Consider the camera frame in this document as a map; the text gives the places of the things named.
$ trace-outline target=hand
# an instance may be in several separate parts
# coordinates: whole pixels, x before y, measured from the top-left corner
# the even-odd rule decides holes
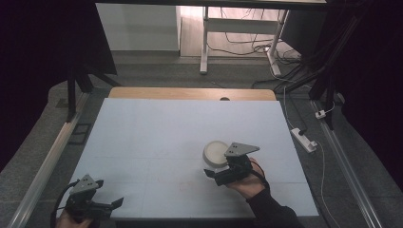
[[[87,228],[91,224],[92,219],[85,219],[81,223],[77,223],[73,217],[63,210],[62,215],[57,219],[56,228]]]
[[[260,173],[263,177],[263,171],[257,166],[257,162],[253,158],[249,158],[252,162],[252,167],[255,171]],[[251,199],[257,193],[261,192],[264,189],[264,185],[261,180],[255,175],[250,174],[248,177],[238,180],[232,183],[228,183],[225,186],[228,188],[234,189],[239,192],[244,198]]]

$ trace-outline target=power strip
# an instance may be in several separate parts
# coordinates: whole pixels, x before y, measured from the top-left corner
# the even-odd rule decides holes
[[[305,135],[299,135],[299,128],[294,128],[291,130],[291,133],[293,133],[293,136],[299,141],[299,143],[302,145],[302,147],[306,150],[308,153],[312,153],[317,150],[317,142],[315,141],[309,141],[308,138],[306,138]]]

